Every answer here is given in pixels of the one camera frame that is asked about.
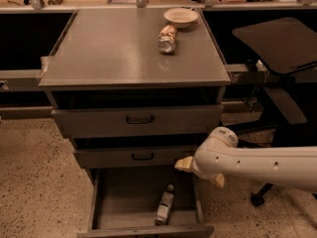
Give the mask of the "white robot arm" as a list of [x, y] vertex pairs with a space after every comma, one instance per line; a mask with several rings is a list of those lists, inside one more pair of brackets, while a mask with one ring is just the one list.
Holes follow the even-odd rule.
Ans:
[[317, 148], [238, 148], [237, 135], [227, 127], [215, 128], [193, 156], [175, 163], [223, 188], [224, 175], [238, 176], [317, 192]]

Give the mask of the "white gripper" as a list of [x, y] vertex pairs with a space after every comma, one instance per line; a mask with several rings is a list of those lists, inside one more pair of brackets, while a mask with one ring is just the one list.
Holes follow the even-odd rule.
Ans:
[[213, 165], [213, 158], [186, 157], [177, 160], [174, 167], [179, 171], [187, 173], [194, 172], [199, 178], [209, 180], [217, 187], [223, 188], [225, 184], [225, 178], [222, 174], [216, 174], [212, 171]]

